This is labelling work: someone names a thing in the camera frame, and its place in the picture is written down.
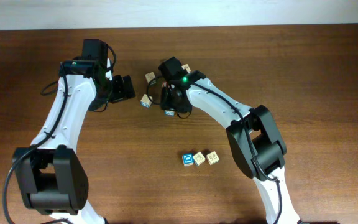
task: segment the small cube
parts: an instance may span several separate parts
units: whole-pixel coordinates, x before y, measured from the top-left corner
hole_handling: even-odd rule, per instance
[[[184,70],[186,70],[188,73],[191,72],[189,65],[186,64],[186,65],[182,65],[181,67],[182,67]]]
[[[147,83],[149,83],[153,78],[155,78],[154,72],[150,72],[146,74]]]
[[[219,161],[219,157],[216,154],[216,152],[211,152],[208,155],[206,155],[206,159],[208,160],[209,164],[215,164]]]
[[[195,162],[196,165],[200,165],[205,161],[205,157],[201,152],[197,152],[194,156],[193,156],[193,160]]]
[[[193,156],[191,155],[191,153],[185,154],[181,158],[183,159],[183,164],[185,166],[190,166],[194,164]]]
[[[152,105],[152,102],[149,100],[149,98],[147,97],[146,94],[143,95],[142,100],[140,101],[140,103],[142,104],[142,106],[145,106],[147,108],[150,108],[150,106]]]
[[[167,115],[167,116],[174,116],[174,115],[175,115],[175,112],[173,112],[173,111],[165,111],[165,115]]]

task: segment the white wall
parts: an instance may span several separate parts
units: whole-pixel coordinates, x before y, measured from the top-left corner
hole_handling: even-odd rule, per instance
[[[0,0],[0,30],[358,22],[358,0]]]

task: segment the black bracket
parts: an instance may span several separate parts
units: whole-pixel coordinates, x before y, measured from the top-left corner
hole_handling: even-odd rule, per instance
[[[256,177],[265,181],[265,178],[259,175],[251,161],[251,147],[255,149],[256,158],[267,175],[276,168],[284,166],[284,155],[287,153],[287,147],[271,112],[265,106],[260,105],[249,111],[250,114],[244,118],[247,130],[260,130],[260,135],[252,140],[251,146],[246,136],[249,136],[249,132],[244,130],[244,124],[240,121],[233,121],[226,128],[226,133],[234,162],[238,168],[249,178]]]
[[[29,148],[17,148],[13,162]],[[55,173],[42,173],[53,164]],[[67,212],[76,215],[88,198],[88,178],[73,149],[37,149],[16,170],[23,203],[42,215]]]

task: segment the wooden table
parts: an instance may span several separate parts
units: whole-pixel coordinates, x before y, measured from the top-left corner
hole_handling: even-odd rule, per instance
[[[288,147],[292,204],[309,221],[358,223],[358,24],[169,29],[0,31],[0,223],[2,184],[16,147],[42,127],[59,62],[81,54],[84,38],[111,44],[116,74],[130,75],[136,99],[86,115],[78,157],[89,197],[111,223],[255,223],[265,209],[235,165],[225,130],[194,109],[188,119],[140,105],[144,75],[176,56],[222,91],[273,113]],[[184,167],[189,151],[220,161]],[[17,223],[50,220],[24,208],[16,178],[8,193]]]

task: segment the wood grain surface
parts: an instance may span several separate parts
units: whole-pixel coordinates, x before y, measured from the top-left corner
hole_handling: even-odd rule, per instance
[[[0,223],[12,153],[29,145],[54,101],[39,91],[57,79],[59,62],[81,54],[84,38],[113,46],[116,74],[130,75],[137,93],[88,113],[78,140],[88,200],[110,223],[265,218],[217,122],[198,109],[179,119],[140,105],[144,75],[171,56],[234,99],[271,110],[288,148],[288,191],[303,220],[358,223],[358,24],[0,31]],[[182,154],[205,150],[220,161],[183,166]],[[17,223],[50,220],[24,208],[15,177],[8,202]]]

